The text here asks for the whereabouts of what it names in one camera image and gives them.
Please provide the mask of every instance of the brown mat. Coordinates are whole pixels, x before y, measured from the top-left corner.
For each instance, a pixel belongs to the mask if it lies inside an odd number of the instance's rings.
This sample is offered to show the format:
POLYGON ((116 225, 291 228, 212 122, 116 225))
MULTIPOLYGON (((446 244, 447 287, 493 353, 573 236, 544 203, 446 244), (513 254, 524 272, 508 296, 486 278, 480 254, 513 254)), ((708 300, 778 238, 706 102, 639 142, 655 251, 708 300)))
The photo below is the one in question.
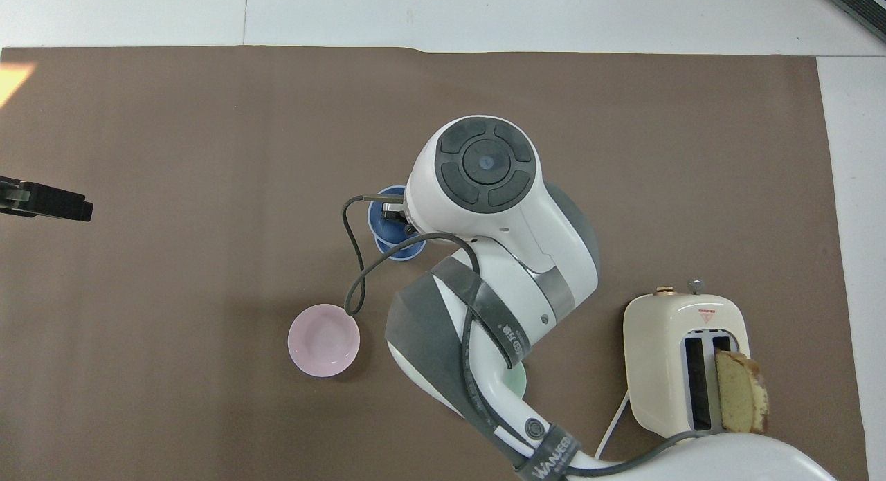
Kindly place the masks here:
MULTIPOLYGON (((600 238, 598 291, 526 362, 545 418, 592 452, 626 387, 624 305, 700 276, 746 316, 771 435, 867 478, 813 58, 247 46, 3 61, 36 68, 0 110, 0 174, 86 194, 95 214, 0 215, 0 478, 515 479, 383 341, 392 293, 449 248, 370 276, 342 376, 305 376, 286 351, 293 318, 340 304, 356 273, 342 202, 405 183, 425 140, 473 113, 520 125, 600 238)), ((627 412, 605 457, 658 441, 627 412)))

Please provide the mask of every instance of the toaster slot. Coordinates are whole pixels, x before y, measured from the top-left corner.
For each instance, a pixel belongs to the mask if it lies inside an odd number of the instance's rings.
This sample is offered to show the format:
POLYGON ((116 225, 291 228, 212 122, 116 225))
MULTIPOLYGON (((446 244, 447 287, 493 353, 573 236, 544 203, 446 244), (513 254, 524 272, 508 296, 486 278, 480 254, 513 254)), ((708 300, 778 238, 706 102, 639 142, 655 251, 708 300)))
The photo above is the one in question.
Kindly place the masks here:
POLYGON ((711 430, 711 401, 705 371, 705 345, 700 337, 683 339, 686 346, 686 371, 689 377, 689 401, 695 430, 711 430))
POLYGON ((714 337, 714 348, 718 350, 723 350, 724 352, 731 352, 732 345, 729 343, 729 336, 715 336, 714 337))

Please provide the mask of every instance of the gray joint cover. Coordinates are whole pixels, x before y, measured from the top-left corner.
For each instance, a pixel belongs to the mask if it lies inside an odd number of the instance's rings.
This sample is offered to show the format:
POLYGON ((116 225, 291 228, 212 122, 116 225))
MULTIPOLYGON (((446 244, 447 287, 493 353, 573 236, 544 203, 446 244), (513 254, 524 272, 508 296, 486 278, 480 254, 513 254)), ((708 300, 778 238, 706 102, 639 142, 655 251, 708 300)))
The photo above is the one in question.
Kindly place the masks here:
POLYGON ((525 458, 496 436, 498 426, 510 429, 507 422, 496 411, 477 411, 471 404, 462 373, 462 342, 430 273, 396 292, 390 304, 385 339, 512 465, 523 463, 525 458))
POLYGON ((551 199, 554 199, 554 203, 557 204, 557 207, 560 208, 560 211, 563 212, 563 215, 565 215, 566 219, 569 220, 572 228, 575 228, 575 231, 579 233, 581 241, 585 242, 585 247, 588 248, 588 252, 591 254, 591 258, 594 260, 594 266, 597 269, 597 277, 599 277, 600 246, 597 243, 596 232, 591 226, 591 223, 588 221, 588 217, 585 216, 585 213, 581 212, 579 206, 576 206, 576 204, 573 203, 572 199, 569 198, 569 195, 561 190, 560 187, 557 187, 557 185, 546 181, 545 188, 547 188, 548 194, 550 194, 551 199))
POLYGON ((495 291, 468 266, 453 257, 447 257, 431 269, 431 273, 445 283, 461 299, 507 361, 507 368, 522 361, 529 354, 531 343, 510 308, 495 291))

